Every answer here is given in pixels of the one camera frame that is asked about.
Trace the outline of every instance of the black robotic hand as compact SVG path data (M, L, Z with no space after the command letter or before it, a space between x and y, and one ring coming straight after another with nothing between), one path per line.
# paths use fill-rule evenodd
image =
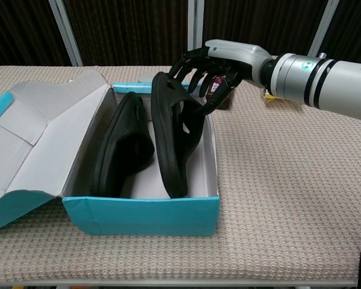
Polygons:
M244 79L242 69L237 61L209 57L209 49L212 48L202 47L184 53L182 58L178 60L168 72L170 78L176 77L178 81L182 82L186 75L193 69L197 69L191 78L188 93L193 92L198 82L205 76L199 90L199 96L201 98L205 96L207 89L210 84L214 82L215 77L224 76L224 81L213 93L211 100L195 111L195 113L202 115L212 113L223 103L230 92L241 83L242 79Z

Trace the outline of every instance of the shoe box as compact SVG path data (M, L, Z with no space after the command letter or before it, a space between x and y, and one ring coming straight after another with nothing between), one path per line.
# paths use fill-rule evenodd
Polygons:
M142 95L155 146L151 85L111 88L88 71L65 84L18 83L0 97L0 228L61 198L71 221L91 235L214 234L219 194L211 116L187 161L187 197L168 196L156 152L144 170L125 178L120 197L91 195L99 143L126 93Z

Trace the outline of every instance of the green logo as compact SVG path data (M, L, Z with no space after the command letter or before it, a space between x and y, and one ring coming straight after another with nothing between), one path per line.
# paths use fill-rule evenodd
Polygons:
M314 66L313 61L307 61L307 62L304 62L301 67L303 70L310 70L313 66Z

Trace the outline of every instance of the dark curtain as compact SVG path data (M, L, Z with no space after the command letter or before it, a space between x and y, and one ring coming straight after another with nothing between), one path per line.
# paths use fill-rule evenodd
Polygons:
M205 0L203 41L256 44L270 54L307 54L326 0Z
M322 42L329 58L361 63L361 0L341 0Z
M48 0L0 0L0 65L71 65Z
M187 50L187 0L64 0L85 65L172 64Z

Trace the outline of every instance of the yellow object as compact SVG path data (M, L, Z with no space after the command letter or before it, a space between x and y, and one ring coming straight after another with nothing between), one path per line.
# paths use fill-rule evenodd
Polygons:
M268 103L268 102L270 102L270 101L273 101L273 100L275 100L275 99L282 99L282 98L278 98L277 96L271 95L271 94L268 93L268 92L265 92L265 93L264 93L264 96L265 96L266 103Z
M271 101L275 101L276 99L279 99L279 100L281 100L281 101L286 101L286 102L295 103L295 104L297 104L299 107L301 106L301 104L298 103L298 102L289 101L289 100L287 100L287 99L283 99L283 98L279 98L279 97L277 97L277 96L271 95L270 93L267 92L267 90L264 90L264 98L265 98L265 101L266 101L267 104L268 104L269 102L271 102Z

